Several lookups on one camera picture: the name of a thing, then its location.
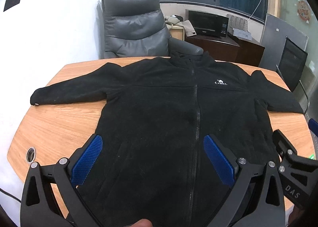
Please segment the white box on cabinet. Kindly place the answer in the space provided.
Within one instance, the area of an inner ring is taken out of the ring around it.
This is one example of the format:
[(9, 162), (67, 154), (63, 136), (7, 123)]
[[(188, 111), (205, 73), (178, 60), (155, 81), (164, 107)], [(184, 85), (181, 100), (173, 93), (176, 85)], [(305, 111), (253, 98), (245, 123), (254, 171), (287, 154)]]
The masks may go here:
[(252, 41), (251, 33), (238, 28), (233, 28), (233, 35), (237, 38), (246, 39)]

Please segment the black microwave oven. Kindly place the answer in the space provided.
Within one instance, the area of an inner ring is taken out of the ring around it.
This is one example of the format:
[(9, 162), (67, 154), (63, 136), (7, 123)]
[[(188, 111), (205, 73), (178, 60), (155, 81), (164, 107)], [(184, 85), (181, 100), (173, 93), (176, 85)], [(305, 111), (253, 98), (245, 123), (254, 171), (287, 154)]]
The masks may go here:
[(198, 35), (225, 38), (229, 25), (229, 18), (216, 14), (187, 10), (188, 20)]

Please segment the beige cloth pile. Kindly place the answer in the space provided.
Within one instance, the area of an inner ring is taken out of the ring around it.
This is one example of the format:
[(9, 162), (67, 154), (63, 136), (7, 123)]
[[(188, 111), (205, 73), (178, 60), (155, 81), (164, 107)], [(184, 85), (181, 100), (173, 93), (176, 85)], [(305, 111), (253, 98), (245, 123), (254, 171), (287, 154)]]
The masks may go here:
[(176, 15), (164, 16), (166, 27), (172, 29), (173, 26), (182, 27), (187, 37), (197, 35), (192, 23), (189, 20), (181, 21)]

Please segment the dark wooden cabinet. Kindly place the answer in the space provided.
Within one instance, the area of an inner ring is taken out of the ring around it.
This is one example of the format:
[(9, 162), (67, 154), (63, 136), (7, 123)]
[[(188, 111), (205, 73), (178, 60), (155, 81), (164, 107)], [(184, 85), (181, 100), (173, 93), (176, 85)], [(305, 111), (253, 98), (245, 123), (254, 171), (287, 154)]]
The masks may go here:
[(185, 41), (208, 51), (215, 60), (235, 62), (258, 67), (265, 47), (256, 40), (245, 40), (228, 34), (227, 37), (195, 35)]

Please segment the black mesh office chair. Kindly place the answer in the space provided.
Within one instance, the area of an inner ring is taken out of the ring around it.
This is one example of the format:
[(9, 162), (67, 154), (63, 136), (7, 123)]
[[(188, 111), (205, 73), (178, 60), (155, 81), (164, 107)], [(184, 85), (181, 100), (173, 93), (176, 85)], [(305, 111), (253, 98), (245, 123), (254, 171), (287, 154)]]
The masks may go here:
[(300, 84), (303, 93), (307, 100), (307, 106), (304, 113), (307, 112), (310, 106), (310, 101), (307, 92), (301, 82), (301, 76), (307, 60), (308, 53), (297, 46), (290, 38), (286, 36), (285, 45), (282, 56), (278, 65), (276, 65), (276, 72), (288, 86), (289, 90), (293, 92)]

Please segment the black fleece zip jacket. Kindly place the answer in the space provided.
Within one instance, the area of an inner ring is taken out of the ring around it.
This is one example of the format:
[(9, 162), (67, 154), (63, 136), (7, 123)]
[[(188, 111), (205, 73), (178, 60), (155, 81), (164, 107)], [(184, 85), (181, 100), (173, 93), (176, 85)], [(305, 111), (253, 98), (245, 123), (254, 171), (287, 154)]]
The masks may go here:
[(32, 105), (106, 100), (96, 127), (103, 148), (78, 191), (104, 226), (142, 218), (155, 226), (206, 226), (225, 195), (203, 148), (213, 134), (249, 163), (279, 162), (269, 112), (302, 108), (257, 70), (208, 53), (106, 63), (37, 89)]

